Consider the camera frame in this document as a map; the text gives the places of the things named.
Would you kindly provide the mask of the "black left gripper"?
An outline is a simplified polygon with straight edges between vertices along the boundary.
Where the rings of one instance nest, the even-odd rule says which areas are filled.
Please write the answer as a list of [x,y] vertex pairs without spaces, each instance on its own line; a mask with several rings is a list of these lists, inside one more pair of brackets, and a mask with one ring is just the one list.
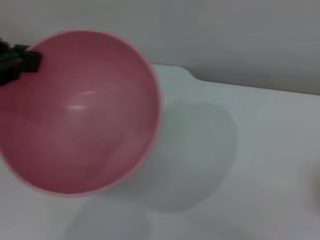
[[0,85],[4,86],[17,79],[20,73],[37,73],[43,55],[39,51],[29,50],[28,45],[16,44],[14,49],[8,42],[0,39]]

